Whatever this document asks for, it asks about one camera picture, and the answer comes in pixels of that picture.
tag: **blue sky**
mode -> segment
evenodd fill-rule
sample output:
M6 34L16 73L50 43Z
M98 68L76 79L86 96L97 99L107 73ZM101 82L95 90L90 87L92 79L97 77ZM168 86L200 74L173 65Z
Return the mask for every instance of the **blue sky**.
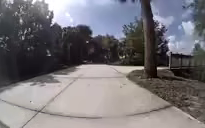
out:
M140 3L121 4L117 0L45 0L54 11L54 21L62 26L86 24L94 35L123 37L122 26L140 16ZM153 0L154 19L168 28L166 37L173 52L189 54L196 42L190 10L182 6L192 0Z

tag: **white cloud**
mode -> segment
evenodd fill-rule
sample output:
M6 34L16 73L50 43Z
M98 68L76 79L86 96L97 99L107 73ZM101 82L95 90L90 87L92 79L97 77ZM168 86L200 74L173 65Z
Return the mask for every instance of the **white cloud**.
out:
M186 35L191 36L194 33L195 25L191 21L182 22L182 27Z
M185 0L185 3L186 4L191 4L191 3L193 3L194 2L194 0Z
M161 23L163 23L167 27L170 26L174 22L174 17L173 16L161 17L159 15L154 15L154 19L158 20Z
M177 28L178 28L178 30L181 30L181 29L182 29L182 26L181 26L181 25L178 25Z
M182 18L188 18L190 15L192 14L192 10L191 9L187 9L183 14L182 14Z
M174 36L174 35L171 35L167 38L169 39L170 42L174 42L176 40L176 36Z
M192 21L184 21L178 26L179 30L184 30L184 35L176 38L174 35L169 36L169 48L174 53L191 54L196 42L194 33L194 23Z
M68 12L65 12L65 16L71 17L71 15Z

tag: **palm tree trunk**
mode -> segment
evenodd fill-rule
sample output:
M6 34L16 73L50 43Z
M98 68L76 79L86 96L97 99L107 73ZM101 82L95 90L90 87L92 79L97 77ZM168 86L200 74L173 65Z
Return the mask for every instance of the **palm tree trunk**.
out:
M141 10L145 39L145 76L155 78L157 77L156 39L150 0L141 0Z

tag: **driveway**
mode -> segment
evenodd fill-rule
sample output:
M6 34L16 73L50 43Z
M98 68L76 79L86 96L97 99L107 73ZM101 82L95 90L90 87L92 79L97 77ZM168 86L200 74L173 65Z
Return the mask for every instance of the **driveway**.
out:
M0 89L0 128L205 128L129 81L142 67L81 65Z

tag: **mulch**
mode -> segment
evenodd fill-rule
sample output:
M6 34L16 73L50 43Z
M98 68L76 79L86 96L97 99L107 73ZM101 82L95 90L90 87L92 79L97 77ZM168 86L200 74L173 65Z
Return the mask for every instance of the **mulch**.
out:
M136 70L128 78L205 123L205 83L177 77L169 70L158 70L158 78L153 79Z

